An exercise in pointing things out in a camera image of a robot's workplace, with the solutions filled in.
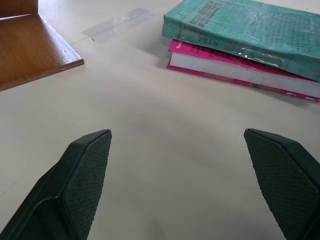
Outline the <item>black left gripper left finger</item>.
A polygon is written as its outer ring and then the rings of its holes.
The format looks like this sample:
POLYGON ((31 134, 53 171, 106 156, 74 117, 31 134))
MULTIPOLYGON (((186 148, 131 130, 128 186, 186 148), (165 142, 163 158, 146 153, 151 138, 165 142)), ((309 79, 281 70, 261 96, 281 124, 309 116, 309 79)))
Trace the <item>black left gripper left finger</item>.
POLYGON ((86 240, 101 198, 112 141, 109 129, 71 142, 34 185, 2 240, 86 240))

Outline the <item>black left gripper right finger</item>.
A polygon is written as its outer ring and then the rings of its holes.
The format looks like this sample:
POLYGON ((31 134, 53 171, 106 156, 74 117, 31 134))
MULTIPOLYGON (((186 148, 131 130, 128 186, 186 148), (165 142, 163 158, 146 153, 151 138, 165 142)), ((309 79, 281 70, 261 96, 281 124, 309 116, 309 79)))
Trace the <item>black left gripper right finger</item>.
POLYGON ((320 238, 320 164, 297 141, 248 128, 244 139, 262 196, 287 240, 320 238))

